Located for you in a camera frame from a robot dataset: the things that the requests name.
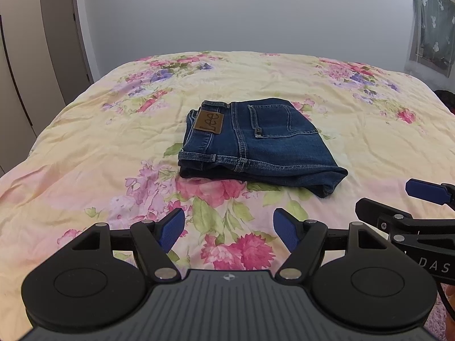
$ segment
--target folded jeans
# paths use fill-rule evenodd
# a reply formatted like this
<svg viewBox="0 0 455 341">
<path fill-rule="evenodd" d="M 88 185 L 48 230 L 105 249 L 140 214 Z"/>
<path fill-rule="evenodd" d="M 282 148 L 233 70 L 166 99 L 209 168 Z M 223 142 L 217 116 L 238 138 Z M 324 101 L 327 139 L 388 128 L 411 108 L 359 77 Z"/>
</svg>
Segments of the folded jeans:
<svg viewBox="0 0 455 341">
<path fill-rule="evenodd" d="M 223 114 L 221 133 L 194 128 L 200 110 Z M 315 126 L 283 99 L 204 101 L 187 115 L 180 176 L 236 179 L 333 193 L 348 174 Z"/>
</svg>

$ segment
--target back pocket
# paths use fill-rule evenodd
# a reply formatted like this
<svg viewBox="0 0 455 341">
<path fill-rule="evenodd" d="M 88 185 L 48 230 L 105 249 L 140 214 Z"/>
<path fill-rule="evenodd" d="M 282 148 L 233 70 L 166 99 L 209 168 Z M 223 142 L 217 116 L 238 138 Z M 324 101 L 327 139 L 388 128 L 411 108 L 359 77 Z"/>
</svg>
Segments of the back pocket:
<svg viewBox="0 0 455 341">
<path fill-rule="evenodd" d="M 248 105 L 254 136 L 259 138 L 291 137 L 318 131 L 295 108 L 283 104 Z"/>
</svg>

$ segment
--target bed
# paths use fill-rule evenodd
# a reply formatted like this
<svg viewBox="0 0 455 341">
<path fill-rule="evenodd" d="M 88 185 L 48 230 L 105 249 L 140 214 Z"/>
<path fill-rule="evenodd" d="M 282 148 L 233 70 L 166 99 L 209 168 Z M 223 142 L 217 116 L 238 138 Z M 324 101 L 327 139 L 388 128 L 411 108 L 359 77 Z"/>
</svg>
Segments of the bed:
<svg viewBox="0 0 455 341">
<path fill-rule="evenodd" d="M 324 199 L 304 188 L 183 180 L 185 117 L 204 100 L 281 97 L 317 127 L 349 175 Z M 364 63 L 303 55 L 202 52 L 121 65 L 64 108 L 27 160 L 0 179 L 0 339 L 30 329 L 24 277 L 96 222 L 128 228 L 177 207 L 185 230 L 169 256 L 188 268 L 270 269 L 288 256 L 272 226 L 283 207 L 331 228 L 356 220 L 362 197 L 415 218 L 455 218 L 410 198 L 409 178 L 455 181 L 455 118 L 421 81 Z M 129 252 L 115 257 L 133 264 Z M 427 328 L 444 337 L 436 304 Z"/>
</svg>

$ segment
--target ribbed gray surface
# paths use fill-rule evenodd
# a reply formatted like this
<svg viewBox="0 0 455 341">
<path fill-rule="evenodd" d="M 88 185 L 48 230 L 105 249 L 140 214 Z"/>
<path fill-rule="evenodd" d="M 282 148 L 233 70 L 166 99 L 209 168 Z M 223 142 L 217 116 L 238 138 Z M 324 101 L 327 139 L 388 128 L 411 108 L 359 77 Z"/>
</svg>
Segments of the ribbed gray surface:
<svg viewBox="0 0 455 341">
<path fill-rule="evenodd" d="M 429 341 L 423 329 L 365 335 L 318 313 L 306 292 L 282 286 L 268 271 L 195 271 L 178 284 L 156 287 L 132 317 L 90 334 L 36 328 L 23 341 Z"/>
</svg>

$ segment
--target blue finger pad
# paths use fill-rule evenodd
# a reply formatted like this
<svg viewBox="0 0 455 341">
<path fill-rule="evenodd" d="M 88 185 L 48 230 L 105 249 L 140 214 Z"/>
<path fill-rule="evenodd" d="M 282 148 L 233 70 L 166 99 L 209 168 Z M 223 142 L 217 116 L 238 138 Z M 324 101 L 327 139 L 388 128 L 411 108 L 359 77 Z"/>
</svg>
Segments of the blue finger pad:
<svg viewBox="0 0 455 341">
<path fill-rule="evenodd" d="M 428 183 L 420 180 L 409 180 L 406 182 L 406 193 L 417 199 L 444 205 L 449 203 L 451 195 L 444 186 Z"/>
<path fill-rule="evenodd" d="M 185 213 L 180 210 L 169 222 L 167 222 L 161 232 L 161 237 L 158 241 L 165 253 L 168 253 L 174 246 L 175 241 L 180 237 L 180 234 L 185 228 Z"/>
<path fill-rule="evenodd" d="M 295 225 L 279 211 L 274 212 L 274 229 L 290 252 L 299 244 Z"/>
</svg>

